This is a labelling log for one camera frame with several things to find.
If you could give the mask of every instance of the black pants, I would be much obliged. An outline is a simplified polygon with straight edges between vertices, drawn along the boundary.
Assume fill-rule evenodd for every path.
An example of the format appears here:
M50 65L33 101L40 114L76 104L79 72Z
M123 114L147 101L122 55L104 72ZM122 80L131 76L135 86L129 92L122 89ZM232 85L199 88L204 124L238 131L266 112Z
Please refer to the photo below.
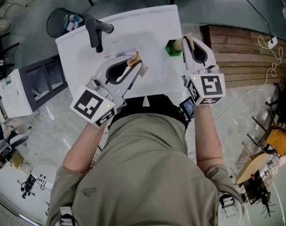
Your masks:
M126 99L125 102L127 103L127 105L122 108L120 113L114 116L111 125L115 123L118 119L126 117L128 115L138 113L155 113L177 119L187 128L188 123L186 122L185 118L180 114L178 107L175 106L167 96L147 96L150 105L149 107L143 107L144 98L145 97Z

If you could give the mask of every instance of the white marker cube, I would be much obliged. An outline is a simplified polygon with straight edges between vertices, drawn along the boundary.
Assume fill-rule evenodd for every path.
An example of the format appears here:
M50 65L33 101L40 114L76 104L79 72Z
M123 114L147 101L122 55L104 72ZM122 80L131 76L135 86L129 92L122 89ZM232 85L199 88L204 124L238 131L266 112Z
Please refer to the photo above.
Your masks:
M226 96L223 74L191 74L186 76L188 88L194 104L211 105Z
M81 86L70 108L98 128L117 113L114 106L115 103L98 92Z

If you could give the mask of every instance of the shirt sleeve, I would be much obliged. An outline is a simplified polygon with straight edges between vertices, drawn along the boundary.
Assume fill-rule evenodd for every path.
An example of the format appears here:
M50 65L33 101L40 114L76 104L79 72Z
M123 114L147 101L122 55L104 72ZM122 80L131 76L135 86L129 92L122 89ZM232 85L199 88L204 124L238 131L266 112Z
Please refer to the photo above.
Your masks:
M212 165L206 172L205 176L210 179L221 193L230 194L234 199L242 202L242 198L232 183L227 168L224 165Z
M50 195L46 226L55 225L61 218L60 208L72 206L78 184L85 174L69 171L63 167L57 170L56 179Z

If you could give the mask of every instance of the orange cushion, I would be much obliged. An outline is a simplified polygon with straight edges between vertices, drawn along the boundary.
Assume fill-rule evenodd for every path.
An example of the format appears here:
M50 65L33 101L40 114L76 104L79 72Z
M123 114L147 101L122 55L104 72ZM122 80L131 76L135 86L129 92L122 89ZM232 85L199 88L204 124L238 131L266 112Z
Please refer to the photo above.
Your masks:
M280 156L286 154L286 132L281 129L272 129L266 143L273 146Z

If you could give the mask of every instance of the wooden pallet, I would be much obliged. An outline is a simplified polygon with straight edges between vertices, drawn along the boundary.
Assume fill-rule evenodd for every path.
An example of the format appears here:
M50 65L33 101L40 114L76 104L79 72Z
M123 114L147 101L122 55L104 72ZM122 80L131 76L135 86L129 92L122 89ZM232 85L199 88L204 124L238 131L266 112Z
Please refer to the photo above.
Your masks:
M265 41L270 39L266 34L212 25L203 26L201 29L205 43L214 52L216 63L225 75L227 88L262 85L271 63L279 63L271 50L261 48L258 44L258 36L262 36ZM283 49L282 63L277 65L275 77L269 70L267 84L286 82L286 41L278 39L278 45L273 48L273 52L279 57L280 46Z

